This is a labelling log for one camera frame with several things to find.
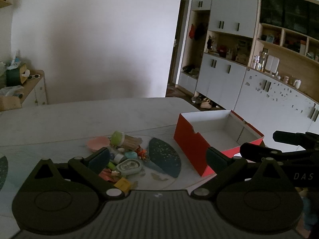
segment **box on shelf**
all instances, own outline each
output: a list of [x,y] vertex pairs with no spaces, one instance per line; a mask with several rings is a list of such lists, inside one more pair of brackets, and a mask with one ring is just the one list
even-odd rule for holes
[[243,143],[260,145],[264,135],[233,111],[182,113],[174,139],[200,176],[213,174],[206,151],[214,147],[228,157],[239,153]]

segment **doorway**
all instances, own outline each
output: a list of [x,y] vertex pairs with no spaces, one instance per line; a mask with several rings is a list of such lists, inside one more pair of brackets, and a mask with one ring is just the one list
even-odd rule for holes
[[178,72],[178,67],[181,60],[181,51],[184,40],[184,33],[187,21],[189,0],[181,0],[180,9],[178,12],[177,27],[175,33],[174,47],[172,53],[171,66],[169,69],[168,85],[175,85],[176,77]]

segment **pink bowl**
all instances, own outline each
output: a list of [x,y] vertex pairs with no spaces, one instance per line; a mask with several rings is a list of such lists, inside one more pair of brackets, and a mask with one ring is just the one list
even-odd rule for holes
[[90,148],[93,153],[109,145],[110,140],[107,137],[97,137],[87,142],[87,147]]

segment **white mug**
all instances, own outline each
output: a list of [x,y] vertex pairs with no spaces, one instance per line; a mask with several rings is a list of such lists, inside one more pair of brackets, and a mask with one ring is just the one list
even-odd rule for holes
[[294,82],[293,82],[293,86],[296,88],[296,89],[299,89],[301,85],[301,80],[299,79],[296,79]]

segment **door frame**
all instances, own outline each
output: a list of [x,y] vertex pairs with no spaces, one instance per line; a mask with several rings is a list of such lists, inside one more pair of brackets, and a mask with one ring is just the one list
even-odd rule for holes
[[192,6],[192,0],[184,0],[185,1],[185,9],[183,14],[183,20],[181,24],[181,35],[178,42],[178,49],[177,49],[177,55],[176,55],[176,63],[173,66],[172,71],[172,77],[171,77],[171,83],[177,85],[179,75],[181,72],[181,66],[182,66],[182,55],[184,54],[185,49],[185,42],[187,38],[187,32],[188,32],[188,23],[189,23],[189,15],[190,15],[190,9]]

